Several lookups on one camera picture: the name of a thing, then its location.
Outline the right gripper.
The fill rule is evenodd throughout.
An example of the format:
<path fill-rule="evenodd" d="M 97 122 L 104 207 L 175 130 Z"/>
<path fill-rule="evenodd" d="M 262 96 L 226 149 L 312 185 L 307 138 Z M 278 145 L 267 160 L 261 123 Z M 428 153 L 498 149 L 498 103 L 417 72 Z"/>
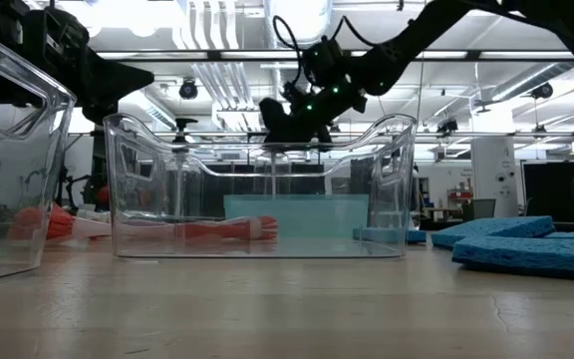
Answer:
<path fill-rule="evenodd" d="M 332 144 L 327 125 L 348 110 L 364 113 L 367 104 L 367 98 L 347 77 L 316 94 L 305 93 L 289 82 L 283 86 L 282 95 L 290 104 L 289 115 L 274 99 L 265 98 L 259 103 L 267 129 L 265 143 L 307 144 L 316 140 L 319 144 Z"/>

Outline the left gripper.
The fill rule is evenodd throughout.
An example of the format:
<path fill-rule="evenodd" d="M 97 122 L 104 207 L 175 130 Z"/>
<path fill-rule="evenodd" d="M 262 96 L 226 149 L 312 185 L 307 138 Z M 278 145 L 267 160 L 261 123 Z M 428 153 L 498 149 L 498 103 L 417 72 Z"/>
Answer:
<path fill-rule="evenodd" d="M 119 111 L 120 99 L 151 84 L 153 73 L 97 53 L 89 62 L 88 40 L 87 29 L 65 11 L 48 7 L 25 15 L 25 58 L 74 94 L 87 120 L 101 123 Z"/>

